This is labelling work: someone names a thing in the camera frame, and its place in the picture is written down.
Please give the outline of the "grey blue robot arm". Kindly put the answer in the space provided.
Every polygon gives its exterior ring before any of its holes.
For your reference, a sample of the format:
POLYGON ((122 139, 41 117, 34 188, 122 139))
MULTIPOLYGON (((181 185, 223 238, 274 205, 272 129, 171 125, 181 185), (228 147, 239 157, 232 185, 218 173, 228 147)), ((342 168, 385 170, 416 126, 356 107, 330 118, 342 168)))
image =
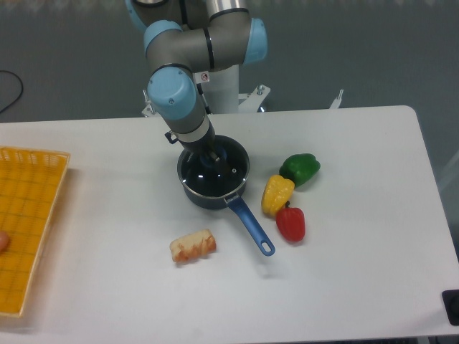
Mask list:
POLYGON ((151 70, 146 92, 154 110, 187 151, 228 173, 194 74, 265 59, 264 22, 251 16, 246 1, 127 1, 126 8, 143 32, 151 70))

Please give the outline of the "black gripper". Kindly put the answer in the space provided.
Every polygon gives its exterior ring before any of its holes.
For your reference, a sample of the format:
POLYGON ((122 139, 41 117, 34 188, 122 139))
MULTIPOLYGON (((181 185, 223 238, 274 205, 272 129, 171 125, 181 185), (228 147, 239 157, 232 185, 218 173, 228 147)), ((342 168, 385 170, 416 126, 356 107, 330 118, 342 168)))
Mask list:
POLYGON ((192 133, 180 134, 172 130, 164 134, 170 144, 180 143, 186 151, 192 153, 209 152, 211 167, 217 175, 226 176, 232 173, 232 167, 226 158, 218 156, 214 151, 215 132, 212 124, 202 125, 192 133))

